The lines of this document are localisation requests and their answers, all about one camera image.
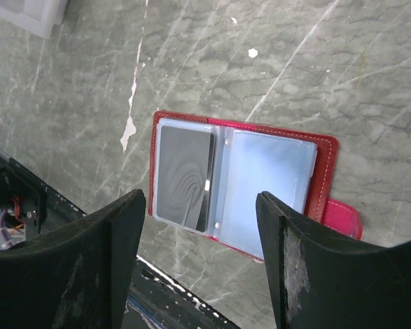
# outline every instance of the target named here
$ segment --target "card slot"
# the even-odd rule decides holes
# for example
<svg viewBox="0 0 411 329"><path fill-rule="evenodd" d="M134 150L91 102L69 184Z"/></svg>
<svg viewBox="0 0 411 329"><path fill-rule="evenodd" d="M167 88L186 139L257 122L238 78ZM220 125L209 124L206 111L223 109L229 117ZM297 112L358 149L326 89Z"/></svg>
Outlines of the card slot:
<svg viewBox="0 0 411 329"><path fill-rule="evenodd" d="M157 126L154 217L210 235L215 133L211 125L162 119Z"/></svg>
<svg viewBox="0 0 411 329"><path fill-rule="evenodd" d="M215 192L213 194L214 199L211 202L212 206L214 207L214 225L211 227L212 236L214 238L219 239L220 231L222 227L223 221L223 211L225 205L225 194L227 188L227 177L229 171L229 156L232 146L232 136L233 136L233 128L228 127L219 127L220 129L220 139L219 139L219 146L216 148L216 152L219 154L216 157L216 171L219 174L214 176L214 186Z"/></svg>
<svg viewBox="0 0 411 329"><path fill-rule="evenodd" d="M292 138L227 129L231 129L232 137L231 145L226 149L226 182L225 186L220 185L219 191L220 202L223 202L222 224L215 235L223 243L262 258L256 220L257 194L270 191L303 212L316 145Z"/></svg>

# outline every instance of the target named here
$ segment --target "white object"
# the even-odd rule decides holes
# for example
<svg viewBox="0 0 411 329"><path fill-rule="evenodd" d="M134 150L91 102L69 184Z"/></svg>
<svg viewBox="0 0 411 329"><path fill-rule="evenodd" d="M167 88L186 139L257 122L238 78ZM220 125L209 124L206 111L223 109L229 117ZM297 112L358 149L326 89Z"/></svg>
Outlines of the white object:
<svg viewBox="0 0 411 329"><path fill-rule="evenodd" d="M259 54L259 51L257 49L251 48L250 50L248 50L248 56L250 58L255 58L257 57L258 54Z"/></svg>
<svg viewBox="0 0 411 329"><path fill-rule="evenodd" d="M0 0L0 17L27 31L49 38L61 24L68 0Z"/></svg>

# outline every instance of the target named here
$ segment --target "card holder page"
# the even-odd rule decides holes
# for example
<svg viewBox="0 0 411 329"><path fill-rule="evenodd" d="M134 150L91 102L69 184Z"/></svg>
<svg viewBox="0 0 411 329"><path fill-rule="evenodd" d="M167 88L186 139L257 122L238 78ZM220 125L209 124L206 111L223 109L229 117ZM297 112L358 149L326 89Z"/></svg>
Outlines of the card holder page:
<svg viewBox="0 0 411 329"><path fill-rule="evenodd" d="M316 145L293 138L234 130L229 146L221 242L263 258L256 197L269 191L303 212L316 159Z"/></svg>
<svg viewBox="0 0 411 329"><path fill-rule="evenodd" d="M155 172L155 217L205 232L214 143L209 125L161 120Z"/></svg>

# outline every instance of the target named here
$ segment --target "gray marble countertop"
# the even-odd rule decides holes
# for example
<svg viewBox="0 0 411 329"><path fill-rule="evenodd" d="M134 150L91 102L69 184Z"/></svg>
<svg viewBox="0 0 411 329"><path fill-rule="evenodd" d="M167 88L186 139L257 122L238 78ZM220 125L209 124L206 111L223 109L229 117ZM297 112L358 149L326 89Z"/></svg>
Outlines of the gray marble countertop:
<svg viewBox="0 0 411 329"><path fill-rule="evenodd" d="M50 40L0 19L0 147L85 211L148 192L157 108L336 136L331 196L365 241L411 239L411 1L72 0ZM152 218L139 254L273 327L263 264Z"/></svg>

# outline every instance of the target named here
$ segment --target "wallet strap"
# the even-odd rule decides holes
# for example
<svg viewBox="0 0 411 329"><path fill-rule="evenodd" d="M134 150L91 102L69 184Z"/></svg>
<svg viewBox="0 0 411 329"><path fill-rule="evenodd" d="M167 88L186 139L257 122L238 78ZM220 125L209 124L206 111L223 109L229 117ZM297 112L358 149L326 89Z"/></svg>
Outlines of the wallet strap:
<svg viewBox="0 0 411 329"><path fill-rule="evenodd" d="M329 198L321 223L341 234L361 239L362 224L359 213L344 202Z"/></svg>

